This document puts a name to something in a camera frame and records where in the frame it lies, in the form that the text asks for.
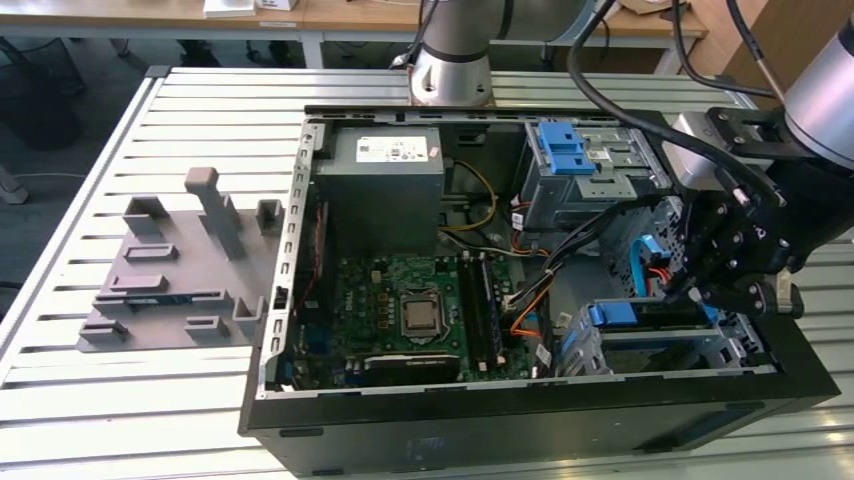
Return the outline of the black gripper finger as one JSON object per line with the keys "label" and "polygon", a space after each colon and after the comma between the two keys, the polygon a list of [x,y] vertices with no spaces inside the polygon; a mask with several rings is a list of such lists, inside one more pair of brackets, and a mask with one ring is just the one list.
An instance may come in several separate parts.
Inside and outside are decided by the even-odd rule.
{"label": "black gripper finger", "polygon": [[802,317],[802,295],[790,271],[749,275],[731,284],[707,284],[697,289],[702,302],[750,318]]}
{"label": "black gripper finger", "polygon": [[723,192],[695,192],[681,219],[685,236],[681,267],[666,287],[665,302],[702,301],[697,289],[742,279],[737,254],[746,244],[747,206]]}

